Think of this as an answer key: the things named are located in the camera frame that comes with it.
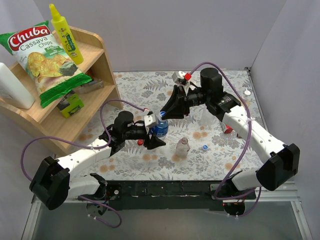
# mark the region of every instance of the shelf board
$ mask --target shelf board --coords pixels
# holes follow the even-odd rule
[[[65,118],[59,110],[55,108],[43,120],[41,124],[42,127],[52,136],[74,142],[114,89],[115,85],[105,85],[101,89],[80,94],[79,96],[84,107],[81,108],[79,112]],[[61,144],[66,149],[70,147],[67,143],[61,142]]]
[[[80,48],[81,54],[84,58],[83,63],[78,65],[82,72],[86,72],[92,65],[97,61],[97,59],[104,53],[102,48],[92,46],[80,41],[77,41],[77,45]],[[61,98],[53,101],[45,108],[42,108],[40,105],[40,98],[36,89],[35,82],[29,77],[29,75],[24,71],[23,76],[19,77],[22,84],[28,89],[28,91],[34,96],[35,102],[30,109],[21,109],[30,117],[32,117],[36,122],[41,123],[49,114],[50,112],[57,106],[60,102]]]

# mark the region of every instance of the wooden shelf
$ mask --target wooden shelf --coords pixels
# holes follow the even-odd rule
[[[30,109],[21,109],[0,98],[0,111],[33,137],[55,136],[73,142],[107,98],[120,99],[104,41],[95,33],[75,27],[70,29],[84,58],[83,63],[78,65],[79,68],[84,73],[90,69],[93,77],[104,82],[104,87],[81,94],[84,107],[75,115],[64,118],[56,108],[61,99],[55,100],[45,108],[40,106],[34,81],[16,62],[10,69],[34,96],[35,102]],[[60,42],[57,34],[55,32],[52,34]],[[111,104],[123,108],[121,102]],[[57,155],[63,156],[69,153],[70,145],[66,143],[51,139],[43,139],[41,142]]]
[[[114,89],[114,85],[107,85],[95,90],[94,93],[81,94],[79,96],[84,107],[79,112],[65,118],[57,108],[54,108],[41,125],[52,136],[73,142]],[[61,142],[61,145],[66,149],[70,147],[69,144],[64,142]]]

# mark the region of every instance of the blue bottle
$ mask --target blue bottle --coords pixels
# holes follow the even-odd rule
[[[156,136],[162,141],[166,138],[169,129],[168,120],[162,120],[161,117],[165,114],[165,111],[161,111],[158,117],[158,125],[151,128],[151,132],[155,132]]]

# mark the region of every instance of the gray floor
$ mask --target gray floor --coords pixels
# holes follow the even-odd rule
[[[33,240],[302,239],[290,202],[260,202],[238,220],[205,209],[124,210],[120,214],[122,225],[111,229],[89,218],[84,203],[65,203],[53,211],[41,206]],[[112,212],[102,218],[118,221]]]

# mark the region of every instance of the metal frame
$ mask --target metal frame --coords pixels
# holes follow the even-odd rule
[[[254,97],[256,99],[256,103],[259,109],[259,112],[261,114],[261,119],[264,125],[264,128],[268,130],[266,120],[263,114],[263,111],[261,109],[257,93],[254,88],[254,83],[252,81],[251,75],[250,75],[250,68],[246,67],[245,70],[247,71],[248,78],[252,87],[252,91],[254,93]],[[246,202],[254,202],[255,200],[246,199]],[[295,215],[296,222],[298,224],[300,233],[302,235],[303,240],[312,240],[312,235],[307,223],[307,220],[305,218],[302,206],[301,206],[301,200],[300,196],[298,194],[296,185],[294,181],[287,181],[285,184],[283,184],[280,188],[276,189],[275,191],[268,191],[265,188],[262,188],[262,193],[260,196],[261,202],[291,202],[292,209]],[[67,199],[65,203],[83,203],[82,201],[78,201],[76,199]],[[35,198],[32,201],[32,206],[30,209],[30,213],[23,231],[23,235],[21,240],[31,240],[32,236],[34,234],[34,230],[36,227],[40,207],[41,207],[41,201],[37,198]]]

